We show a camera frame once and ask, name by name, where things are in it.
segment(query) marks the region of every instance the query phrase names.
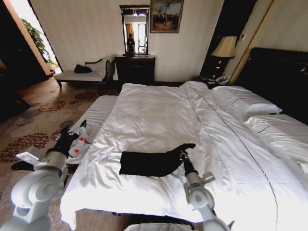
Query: floral rug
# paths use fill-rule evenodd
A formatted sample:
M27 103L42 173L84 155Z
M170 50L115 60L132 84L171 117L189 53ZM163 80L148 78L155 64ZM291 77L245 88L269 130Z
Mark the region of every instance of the floral rug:
M28 171L12 171L18 161L14 156L22 149L35 146L46 152L55 145L62 128L73 125L99 97L98 85L63 83L60 91L54 78L18 92L31 105L22 113L0 123L0 226L13 212L10 195L13 186ZM118 95L119 89L107 89L104 94ZM68 231L61 221L60 199L50 207L52 231ZM81 210L77 212L78 230L124 230L129 215L114 216L110 212Z

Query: black cloth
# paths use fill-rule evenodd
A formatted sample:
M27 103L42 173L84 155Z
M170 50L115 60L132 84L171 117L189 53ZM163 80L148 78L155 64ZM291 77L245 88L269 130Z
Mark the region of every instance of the black cloth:
M74 72L84 74L84 73L90 73L92 72L92 70L88 66L82 66L82 65L77 64L74 69Z
M182 164L180 154L187 148L195 146L194 143L183 144L166 153L123 152L120 174L147 177L166 176Z

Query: picture frame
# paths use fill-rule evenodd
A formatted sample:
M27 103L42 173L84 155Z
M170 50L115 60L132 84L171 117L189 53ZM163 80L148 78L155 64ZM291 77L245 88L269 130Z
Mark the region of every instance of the picture frame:
M184 0L151 0L150 33L179 33Z

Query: mirror frame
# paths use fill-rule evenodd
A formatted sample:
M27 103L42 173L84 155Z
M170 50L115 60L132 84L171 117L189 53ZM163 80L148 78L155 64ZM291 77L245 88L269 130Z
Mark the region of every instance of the mirror frame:
M121 9L121 15L122 15L122 31L123 31L123 43L124 43L124 50L125 50L125 55L148 55L148 50L149 50L149 12L150 12L150 5L120 5ZM146 29L145 29L145 34L146 34L146 50L145 53L135 53L131 54L126 51L126 44L125 44L125 33L124 33L124 15L125 14L133 14L134 10L141 11L144 10L144 13L146 14Z

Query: bed frame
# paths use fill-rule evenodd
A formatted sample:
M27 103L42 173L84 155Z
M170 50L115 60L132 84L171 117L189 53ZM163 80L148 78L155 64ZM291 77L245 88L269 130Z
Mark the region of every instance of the bed frame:
M308 52L253 48L234 84L308 125Z

